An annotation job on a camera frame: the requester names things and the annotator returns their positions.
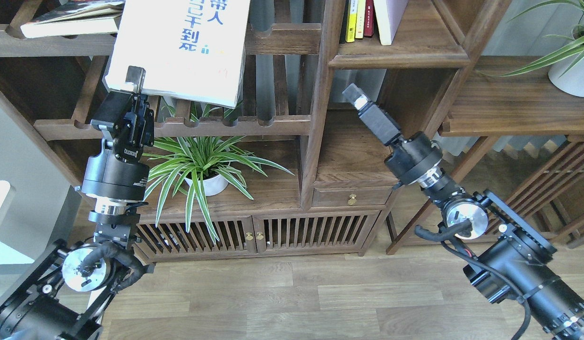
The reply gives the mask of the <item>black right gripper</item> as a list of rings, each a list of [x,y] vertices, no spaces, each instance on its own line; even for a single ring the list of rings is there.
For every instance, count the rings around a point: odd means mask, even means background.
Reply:
[[[430,138],[422,132],[404,138],[396,121],[377,105],[371,105],[370,98],[356,84],[349,84],[343,97],[359,112],[370,131],[393,149],[385,164],[402,185],[417,182],[422,187],[432,187],[441,179],[442,152]]]

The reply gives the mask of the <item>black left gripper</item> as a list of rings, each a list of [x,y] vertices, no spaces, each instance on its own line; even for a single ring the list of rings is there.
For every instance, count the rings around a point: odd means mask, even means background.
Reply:
[[[102,131],[101,152],[89,157],[82,184],[88,196],[141,202],[149,166],[139,161],[145,145],[154,144],[154,111],[141,94],[146,71],[129,66],[124,91],[111,91],[91,119]]]

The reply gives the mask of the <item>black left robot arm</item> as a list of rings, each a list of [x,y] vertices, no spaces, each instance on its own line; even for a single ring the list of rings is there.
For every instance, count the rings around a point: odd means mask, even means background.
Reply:
[[[97,340],[105,308],[147,273],[133,250],[150,171],[140,159],[154,144],[145,73],[130,66],[126,86],[111,91],[91,121],[103,134],[82,184],[96,199],[88,217],[96,223],[93,241],[68,247],[56,240],[0,297],[0,339]]]

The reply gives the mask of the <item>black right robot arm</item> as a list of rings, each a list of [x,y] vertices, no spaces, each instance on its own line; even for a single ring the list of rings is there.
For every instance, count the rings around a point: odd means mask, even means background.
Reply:
[[[441,149],[424,133],[405,138],[396,121],[355,84],[343,94],[392,148],[385,164],[398,179],[396,186],[419,183],[441,210],[438,233],[416,226],[415,234],[467,261],[467,279],[490,303],[511,299],[524,307],[513,339],[535,318],[554,340],[584,340],[584,299],[548,267],[556,248],[493,192],[469,195],[441,169]]]

